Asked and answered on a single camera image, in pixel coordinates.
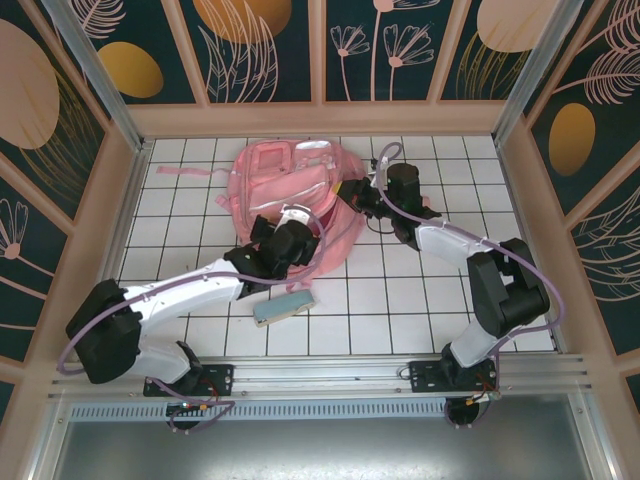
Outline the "pink backpack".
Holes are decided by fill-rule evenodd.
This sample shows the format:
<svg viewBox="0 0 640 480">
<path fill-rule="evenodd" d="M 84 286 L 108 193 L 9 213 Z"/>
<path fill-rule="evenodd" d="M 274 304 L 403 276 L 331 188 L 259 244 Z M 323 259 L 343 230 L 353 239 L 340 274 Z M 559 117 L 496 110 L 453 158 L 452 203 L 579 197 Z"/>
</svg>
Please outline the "pink backpack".
<svg viewBox="0 0 640 480">
<path fill-rule="evenodd" d="M 307 287 L 344 263 L 361 234 L 365 216 L 332 192 L 344 180 L 367 178 L 363 161 L 327 140 L 265 140 L 244 148 L 228 173 L 227 192 L 217 203 L 231 216 L 244 246 L 258 215 L 279 222 L 284 204 L 308 208 L 326 230 L 326 248 L 317 269 L 288 289 Z"/>
</svg>

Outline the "light blue book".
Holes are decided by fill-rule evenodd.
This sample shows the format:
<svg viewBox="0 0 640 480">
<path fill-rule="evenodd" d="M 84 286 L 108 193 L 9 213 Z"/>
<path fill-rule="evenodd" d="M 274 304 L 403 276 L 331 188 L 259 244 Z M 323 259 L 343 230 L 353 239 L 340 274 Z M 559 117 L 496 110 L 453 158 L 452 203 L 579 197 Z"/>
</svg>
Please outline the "light blue book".
<svg viewBox="0 0 640 480">
<path fill-rule="evenodd" d="M 315 299 L 310 290 L 286 293 L 256 304 L 253 308 L 254 322 L 258 328 L 266 327 L 306 312 L 314 306 Z"/>
</svg>

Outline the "small green circuit board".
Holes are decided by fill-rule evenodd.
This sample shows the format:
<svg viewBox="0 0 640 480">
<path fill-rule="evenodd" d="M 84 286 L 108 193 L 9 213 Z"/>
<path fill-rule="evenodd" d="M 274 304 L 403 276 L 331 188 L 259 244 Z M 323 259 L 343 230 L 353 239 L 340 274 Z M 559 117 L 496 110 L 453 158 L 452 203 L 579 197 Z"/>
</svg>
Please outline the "small green circuit board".
<svg viewBox="0 0 640 480">
<path fill-rule="evenodd" d="M 168 403 L 165 409 L 167 417 L 202 417 L 210 409 L 207 405 L 187 402 Z"/>
</svg>

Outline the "grey metal sheet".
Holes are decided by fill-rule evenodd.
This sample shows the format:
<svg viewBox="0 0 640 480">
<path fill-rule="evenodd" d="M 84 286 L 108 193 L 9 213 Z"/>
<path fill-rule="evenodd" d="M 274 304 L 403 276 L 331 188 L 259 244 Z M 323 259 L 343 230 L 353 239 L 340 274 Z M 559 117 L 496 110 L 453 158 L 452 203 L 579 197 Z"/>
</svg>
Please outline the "grey metal sheet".
<svg viewBox="0 0 640 480">
<path fill-rule="evenodd" d="M 195 435 L 77 423 L 55 480 L 592 480 L 573 432 L 440 419 L 227 421 Z"/>
</svg>

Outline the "dark floral wall panel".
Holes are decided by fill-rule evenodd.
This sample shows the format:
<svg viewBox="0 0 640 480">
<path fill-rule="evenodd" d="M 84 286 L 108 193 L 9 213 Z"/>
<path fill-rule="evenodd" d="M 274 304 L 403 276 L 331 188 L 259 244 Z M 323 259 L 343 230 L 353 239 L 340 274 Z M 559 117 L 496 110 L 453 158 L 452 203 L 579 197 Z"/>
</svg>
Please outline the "dark floral wall panel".
<svg viewBox="0 0 640 480">
<path fill-rule="evenodd" d="M 507 99 L 557 3 L 471 0 L 441 99 Z"/>
<path fill-rule="evenodd" d="M 161 0 L 70 0 L 128 105 L 193 104 Z"/>
<path fill-rule="evenodd" d="M 616 355 L 640 348 L 640 168 L 571 231 Z"/>
<path fill-rule="evenodd" d="M 454 0 L 326 0 L 329 102 L 427 98 Z"/>
<path fill-rule="evenodd" d="M 23 361 L 67 235 L 0 178 L 0 355 Z"/>
<path fill-rule="evenodd" d="M 18 0 L 0 0 L 0 154 L 73 219 L 105 131 Z"/>
<path fill-rule="evenodd" d="M 530 132 L 565 215 L 640 143 L 640 0 L 607 0 Z"/>
<path fill-rule="evenodd" d="M 179 0 L 211 104 L 309 102 L 308 0 Z"/>
</svg>

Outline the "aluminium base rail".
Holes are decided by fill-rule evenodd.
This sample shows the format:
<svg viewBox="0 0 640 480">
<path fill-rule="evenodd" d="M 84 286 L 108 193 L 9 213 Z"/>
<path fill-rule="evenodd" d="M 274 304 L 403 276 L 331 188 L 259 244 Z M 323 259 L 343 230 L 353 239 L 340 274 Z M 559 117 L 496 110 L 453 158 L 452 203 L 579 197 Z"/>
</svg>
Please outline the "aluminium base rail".
<svg viewBox="0 0 640 480">
<path fill-rule="evenodd" d="M 438 359 L 436 354 L 334 355 L 204 357 L 202 362 L 234 366 L 233 400 L 301 400 L 408 397 L 408 364 Z M 499 374 L 504 396 L 573 394 L 594 386 L 577 354 L 502 353 Z M 70 401 L 141 401 L 144 383 L 127 374 L 93 385 L 84 375 L 56 373 L 45 394 Z"/>
</svg>

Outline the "aluminium side rail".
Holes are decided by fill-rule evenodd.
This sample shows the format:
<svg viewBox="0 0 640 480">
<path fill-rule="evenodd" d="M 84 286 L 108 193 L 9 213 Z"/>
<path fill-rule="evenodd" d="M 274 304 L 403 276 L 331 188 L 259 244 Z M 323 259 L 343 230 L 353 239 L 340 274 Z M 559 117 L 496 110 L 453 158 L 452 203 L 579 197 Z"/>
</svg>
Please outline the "aluminium side rail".
<svg viewBox="0 0 640 480">
<path fill-rule="evenodd" d="M 133 149 L 124 141 L 110 138 L 101 147 L 78 211 L 79 250 L 74 255 L 78 279 L 70 317 L 97 283 L 119 276 L 148 163 L 147 149 Z"/>
<path fill-rule="evenodd" d="M 559 290 L 536 264 L 537 258 L 533 241 L 527 234 L 525 217 L 523 216 L 516 189 L 517 182 L 510 173 L 508 155 L 504 150 L 504 145 L 497 138 L 494 138 L 493 141 L 496 155 L 505 177 L 509 198 L 513 204 L 519 233 L 523 235 L 522 240 L 504 240 L 502 255 L 508 256 L 511 259 L 511 263 L 523 271 L 524 279 L 533 283 L 532 289 L 534 293 L 538 292 L 541 295 L 543 300 L 542 307 L 545 308 L 543 313 L 536 313 L 529 324 L 516 326 L 502 337 L 490 351 L 490 354 L 497 355 L 498 351 L 506 343 L 514 341 L 520 334 L 553 331 L 566 318 L 566 305 Z"/>
</svg>

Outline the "aluminium corner post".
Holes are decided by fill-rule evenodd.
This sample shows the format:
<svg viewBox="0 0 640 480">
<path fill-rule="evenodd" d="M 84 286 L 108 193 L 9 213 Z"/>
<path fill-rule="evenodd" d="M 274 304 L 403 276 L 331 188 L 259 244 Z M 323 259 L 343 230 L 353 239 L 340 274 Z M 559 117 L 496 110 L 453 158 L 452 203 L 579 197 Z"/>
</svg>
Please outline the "aluminium corner post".
<svg viewBox="0 0 640 480">
<path fill-rule="evenodd" d="M 585 0 L 558 0 L 536 40 L 492 130 L 498 153 L 509 139 L 535 89 L 542 82 L 571 28 L 579 24 Z"/>
<path fill-rule="evenodd" d="M 111 81 L 93 44 L 72 12 L 72 7 L 66 0 L 41 1 L 74 57 L 84 68 L 88 80 L 94 86 L 115 125 L 133 151 L 139 153 L 143 148 L 144 137 L 138 131 L 124 100 Z"/>
</svg>

